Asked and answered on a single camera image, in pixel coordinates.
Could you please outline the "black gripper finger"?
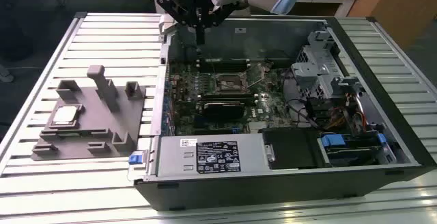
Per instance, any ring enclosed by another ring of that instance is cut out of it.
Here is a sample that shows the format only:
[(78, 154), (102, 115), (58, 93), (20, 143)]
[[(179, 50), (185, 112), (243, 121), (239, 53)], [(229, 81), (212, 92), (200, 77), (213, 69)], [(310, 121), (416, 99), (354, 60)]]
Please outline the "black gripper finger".
[(225, 4), (217, 9), (212, 10), (211, 7), (200, 9), (200, 44), (204, 44), (204, 32), (207, 28), (217, 27), (229, 14), (239, 8), (239, 2)]
[(156, 0), (156, 2), (179, 24), (193, 29), (195, 41), (196, 44), (200, 44), (200, 21), (196, 13), (184, 10), (177, 0)]

